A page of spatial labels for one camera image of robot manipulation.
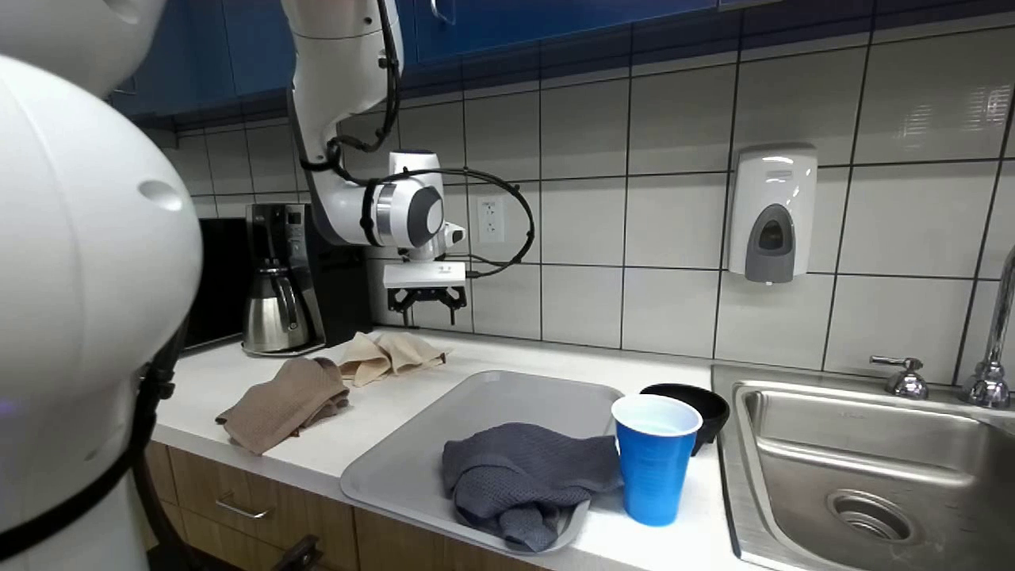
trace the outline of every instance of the coffee maker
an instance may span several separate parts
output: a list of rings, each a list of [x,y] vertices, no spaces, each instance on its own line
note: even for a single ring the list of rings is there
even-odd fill
[[[312,204],[250,206],[247,355],[305,355],[372,331],[363,246],[319,238]]]

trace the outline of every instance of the black bowl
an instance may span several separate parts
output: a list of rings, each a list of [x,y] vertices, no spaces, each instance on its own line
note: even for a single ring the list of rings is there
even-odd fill
[[[700,444],[713,444],[719,428],[728,419],[728,404],[722,395],[718,395],[713,390],[700,390],[700,386],[687,386],[687,382],[649,382],[639,393],[661,393],[661,395],[682,398],[698,408],[700,431],[698,431],[695,452]]]

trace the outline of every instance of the blue plastic cup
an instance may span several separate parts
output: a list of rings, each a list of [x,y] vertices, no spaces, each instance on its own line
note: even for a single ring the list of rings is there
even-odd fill
[[[680,514],[687,459],[698,442],[698,408],[654,393],[612,404],[620,452],[625,510],[647,525],[668,525]]]

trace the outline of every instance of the gray cutting board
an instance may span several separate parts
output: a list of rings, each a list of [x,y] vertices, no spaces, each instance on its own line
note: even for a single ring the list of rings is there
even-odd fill
[[[442,535],[452,535],[459,543],[508,551],[499,535],[452,520],[452,506],[442,490],[443,442],[464,442],[503,422],[529,422],[570,436],[612,434],[610,407],[618,395],[618,390],[600,382],[482,371],[457,382],[376,448],[362,452],[339,482],[341,490],[362,506],[435,529]],[[588,505],[575,510],[559,544],[549,551],[566,544],[583,518]]]

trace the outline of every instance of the brown towel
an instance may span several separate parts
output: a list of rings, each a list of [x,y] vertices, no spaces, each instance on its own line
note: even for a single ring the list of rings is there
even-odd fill
[[[332,360],[289,359],[274,379],[250,386],[215,422],[239,448],[259,455],[316,419],[339,412],[344,398],[349,390]]]
[[[353,386],[372,382],[385,374],[397,374],[402,369],[420,369],[432,360],[447,360],[447,352],[435,350],[432,343],[410,335],[410,333],[381,333],[363,335],[354,333],[341,352],[341,379]]]

